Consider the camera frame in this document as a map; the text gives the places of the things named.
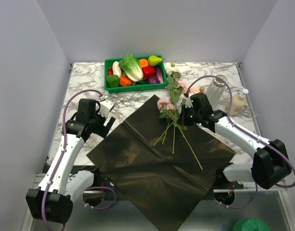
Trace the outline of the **white flower stem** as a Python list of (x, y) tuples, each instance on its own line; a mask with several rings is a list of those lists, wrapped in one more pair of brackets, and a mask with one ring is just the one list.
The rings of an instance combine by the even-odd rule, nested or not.
[(171, 119), (169, 123), (173, 126), (173, 147), (172, 154), (175, 151), (175, 136), (177, 131), (181, 131), (181, 126), (178, 124), (178, 119), (180, 118), (180, 105), (179, 100), (184, 91), (184, 87), (179, 83), (181, 74), (179, 70), (175, 67), (175, 63), (171, 63), (169, 70), (166, 70), (167, 74), (167, 86), (166, 89), (169, 91), (170, 103), (166, 105), (165, 111), (168, 117)]

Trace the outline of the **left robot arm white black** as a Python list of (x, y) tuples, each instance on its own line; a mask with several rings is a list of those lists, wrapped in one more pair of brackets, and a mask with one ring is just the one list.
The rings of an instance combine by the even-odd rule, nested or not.
[(97, 168), (80, 170), (73, 180), (69, 175), (85, 142), (92, 134), (105, 138), (115, 118), (108, 115), (114, 108), (110, 100), (80, 99), (77, 112), (66, 122), (66, 131), (52, 164), (36, 189), (29, 189), (26, 201), (34, 219), (65, 225), (73, 204), (88, 188), (100, 185)]

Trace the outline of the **peach pink rose stem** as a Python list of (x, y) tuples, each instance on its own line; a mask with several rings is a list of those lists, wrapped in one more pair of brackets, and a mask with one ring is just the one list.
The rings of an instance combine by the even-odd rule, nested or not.
[[(184, 87), (184, 91), (183, 91), (183, 93), (185, 92), (185, 90), (186, 90), (186, 85), (185, 85), (185, 83), (183, 82), (183, 81), (179, 81), (179, 83), (181, 84), (181, 86), (183, 86)], [(179, 100), (179, 105), (180, 105), (180, 113), (181, 113), (181, 105), (183, 104), (183, 100)]]

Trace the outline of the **black wrapping paper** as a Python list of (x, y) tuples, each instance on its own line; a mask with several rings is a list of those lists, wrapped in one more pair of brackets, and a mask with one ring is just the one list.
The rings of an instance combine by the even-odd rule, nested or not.
[(158, 99), (148, 99), (88, 158), (158, 230), (176, 231), (235, 152), (196, 126), (169, 127)]

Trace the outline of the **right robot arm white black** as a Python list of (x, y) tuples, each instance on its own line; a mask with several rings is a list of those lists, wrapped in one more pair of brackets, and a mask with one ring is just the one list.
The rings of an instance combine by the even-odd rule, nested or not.
[(246, 152), (252, 163), (230, 163), (215, 176), (219, 188), (227, 188), (235, 181), (255, 182), (263, 189), (270, 189), (291, 174), (288, 155), (282, 141), (270, 141), (240, 127), (227, 113), (212, 109), (204, 93), (187, 97), (181, 111), (182, 124), (201, 124), (204, 128), (223, 136)]

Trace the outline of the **cream ribbon gold text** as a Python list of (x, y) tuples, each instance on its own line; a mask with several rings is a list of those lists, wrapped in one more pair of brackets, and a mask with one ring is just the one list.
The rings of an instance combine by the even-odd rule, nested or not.
[[(120, 122), (121, 120), (121, 117), (117, 114), (113, 114), (111, 113), (110, 114), (112, 118), (115, 118), (116, 121)], [(87, 140), (87, 142), (85, 143), (85, 148), (93, 148), (95, 145), (96, 145), (96, 142), (97, 142), (97, 137), (98, 135), (92, 133), (89, 137), (89, 139)]]

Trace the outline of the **small pink rose stem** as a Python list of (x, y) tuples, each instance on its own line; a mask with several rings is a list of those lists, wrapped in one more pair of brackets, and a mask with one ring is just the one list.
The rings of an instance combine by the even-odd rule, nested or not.
[(165, 137), (167, 135), (167, 132), (169, 130), (170, 127), (174, 128), (174, 134), (173, 134), (173, 147), (172, 147), (172, 154), (174, 154), (174, 149), (175, 149), (175, 130), (178, 129), (180, 131), (180, 133), (182, 134), (182, 137), (184, 138), (184, 140), (186, 141), (188, 147), (191, 150), (191, 153), (193, 154), (197, 164), (199, 165), (200, 169), (203, 170), (203, 167), (201, 165), (201, 163), (199, 162), (199, 159), (197, 158), (194, 150), (192, 149), (189, 141), (187, 140), (183, 130), (184, 127), (182, 125), (178, 124), (178, 116), (180, 115), (177, 112), (177, 108), (175, 106), (174, 103), (172, 103), (170, 101), (170, 99), (167, 98), (161, 98), (157, 101), (157, 108), (159, 111), (159, 118), (160, 119), (166, 119), (167, 121), (167, 127), (165, 129), (165, 131), (160, 135), (160, 137), (155, 141), (155, 143), (153, 144), (154, 146), (160, 141), (161, 138), (163, 138), (162, 143), (164, 143), (165, 141)]

